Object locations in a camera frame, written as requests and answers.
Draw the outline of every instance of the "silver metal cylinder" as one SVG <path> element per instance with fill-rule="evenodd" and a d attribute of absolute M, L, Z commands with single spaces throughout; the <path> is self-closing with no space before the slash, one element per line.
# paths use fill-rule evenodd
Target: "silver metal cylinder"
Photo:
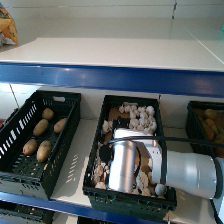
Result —
<path fill-rule="evenodd" d="M 117 142 L 113 146 L 114 159 L 110 167 L 109 188 L 131 193 L 133 189 L 136 144 Z"/>
<path fill-rule="evenodd" d="M 215 164 L 210 156 L 167 151 L 167 186 L 213 198 L 216 182 Z"/>

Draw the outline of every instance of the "crate handle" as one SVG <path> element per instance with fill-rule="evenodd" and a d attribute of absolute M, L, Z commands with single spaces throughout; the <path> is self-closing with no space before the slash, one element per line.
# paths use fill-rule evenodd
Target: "crate handle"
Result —
<path fill-rule="evenodd" d="M 53 96 L 53 100 L 54 101 L 59 101 L 59 102 L 65 102 L 65 98 L 64 97 Z"/>

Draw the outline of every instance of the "blue shelf edge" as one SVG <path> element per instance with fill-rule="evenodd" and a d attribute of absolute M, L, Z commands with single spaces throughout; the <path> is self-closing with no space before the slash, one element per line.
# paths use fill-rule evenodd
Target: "blue shelf edge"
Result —
<path fill-rule="evenodd" d="M 115 213 L 103 212 L 99 210 L 92 209 L 91 207 L 85 207 L 75 204 L 69 204 L 64 202 L 59 202 L 55 200 L 43 200 L 38 198 L 32 198 L 23 195 L 15 195 L 0 192 L 0 200 L 28 205 L 32 207 L 38 207 L 42 209 L 47 209 L 55 212 L 62 212 L 76 216 L 82 216 L 107 222 L 114 222 L 114 223 L 135 223 L 135 224 L 165 224 L 167 222 L 156 222 L 151 220 L 139 219 L 136 217 L 125 216 Z"/>
<path fill-rule="evenodd" d="M 217 71 L 2 62 L 0 82 L 224 97 L 224 72 Z"/>

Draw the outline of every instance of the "crate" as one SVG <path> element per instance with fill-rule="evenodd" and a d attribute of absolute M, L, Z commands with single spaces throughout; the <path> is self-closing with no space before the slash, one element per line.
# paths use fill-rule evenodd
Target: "crate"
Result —
<path fill-rule="evenodd" d="M 187 108 L 188 108 L 188 117 L 187 117 L 187 123 L 186 123 L 187 136 L 189 138 L 193 138 L 193 139 L 207 140 L 205 133 L 203 131 L 203 128 L 202 128 L 193 108 L 194 109 L 202 109 L 202 110 L 206 110 L 206 109 L 224 110 L 224 104 L 223 103 L 191 101 L 188 104 Z M 196 144 L 191 144 L 191 147 L 193 149 L 193 152 L 195 152 L 195 153 L 209 155 L 212 158 L 216 157 L 212 147 L 196 145 Z"/>
<path fill-rule="evenodd" d="M 77 224 L 116 224 L 116 223 L 100 221 L 100 220 L 95 220 L 95 219 L 90 219 L 90 218 L 84 218 L 84 217 L 79 216 Z"/>
<path fill-rule="evenodd" d="M 26 100 L 0 130 L 0 191 L 49 199 L 80 120 L 80 100 L 80 94 L 51 91 L 36 91 Z M 34 137 L 33 129 L 47 107 L 54 111 L 54 118 L 43 135 Z M 62 131 L 55 134 L 54 124 L 65 117 Z M 44 140 L 51 142 L 51 153 L 45 162 L 38 162 L 36 153 L 22 153 L 31 137 L 38 146 Z"/>
<path fill-rule="evenodd" d="M 167 193 L 165 195 L 166 199 L 160 199 L 91 187 L 91 174 L 94 169 L 93 166 L 96 158 L 98 141 L 100 139 L 101 127 L 104 120 L 107 120 L 110 109 L 121 106 L 123 102 L 138 103 L 138 106 L 153 106 L 155 109 L 154 117 L 157 122 L 156 134 L 157 136 L 164 135 L 160 118 L 159 105 L 156 99 L 105 96 L 94 142 L 89 156 L 89 162 L 84 176 L 83 192 L 89 197 L 91 205 L 94 209 L 134 216 L 138 218 L 162 221 L 163 217 L 169 210 L 174 210 L 176 208 L 177 202 L 174 188 L 167 187 Z M 159 144 L 163 150 L 167 150 L 164 141 L 160 141 Z"/>
<path fill-rule="evenodd" d="M 0 217 L 21 224 L 51 224 L 54 212 L 0 201 Z"/>

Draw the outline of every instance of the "plastic bag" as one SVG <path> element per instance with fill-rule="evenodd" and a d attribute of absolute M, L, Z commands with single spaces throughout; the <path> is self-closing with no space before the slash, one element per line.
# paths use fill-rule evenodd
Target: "plastic bag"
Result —
<path fill-rule="evenodd" d="M 17 41 L 15 22 L 0 3 L 0 47 L 3 44 L 17 44 Z"/>

